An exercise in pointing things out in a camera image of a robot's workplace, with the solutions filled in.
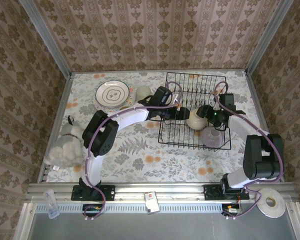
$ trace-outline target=white plate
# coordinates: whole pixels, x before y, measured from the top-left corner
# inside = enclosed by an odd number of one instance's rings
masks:
[[[123,104],[129,97],[129,87],[122,81],[111,80],[103,83],[95,92],[98,103],[114,108]]]

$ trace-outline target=white plush bunny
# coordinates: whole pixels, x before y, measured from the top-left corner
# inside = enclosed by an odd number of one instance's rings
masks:
[[[87,157],[87,149],[82,139],[83,132],[78,122],[75,122],[72,116],[68,116],[68,122],[61,129],[61,137],[44,157],[44,163],[60,168],[83,165]]]

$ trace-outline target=damask wallpaper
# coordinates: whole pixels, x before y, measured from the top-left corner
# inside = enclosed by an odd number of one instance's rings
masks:
[[[279,0],[35,0],[73,72],[244,69]]]
[[[252,79],[269,129],[284,138],[285,175],[300,200],[300,0],[295,0]]]
[[[0,0],[0,240],[40,170],[65,79],[17,0]]]

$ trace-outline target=black wire dish rack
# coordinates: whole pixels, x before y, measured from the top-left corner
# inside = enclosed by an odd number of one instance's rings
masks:
[[[182,86],[183,95],[179,107],[186,107],[191,111],[202,105],[210,105],[215,107],[216,102],[213,95],[213,90],[217,83],[226,82],[225,76],[203,75],[192,73],[168,72],[166,74],[165,83],[177,82]],[[177,85],[169,85],[169,88],[174,93],[180,93]],[[223,93],[225,88],[218,88],[217,92]],[[178,147],[188,147],[188,149],[208,149],[209,151],[231,150],[231,135],[230,129],[222,125],[216,128],[222,131],[223,143],[219,148],[207,147],[200,139],[200,131],[190,128],[185,120],[164,120],[160,121],[158,142]]]

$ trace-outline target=white tape roll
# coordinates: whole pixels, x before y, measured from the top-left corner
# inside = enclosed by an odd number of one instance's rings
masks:
[[[264,215],[269,218],[279,218],[285,213],[285,200],[279,192],[272,188],[262,188],[259,192],[262,198],[257,206]],[[273,202],[273,206],[267,204],[267,199]]]

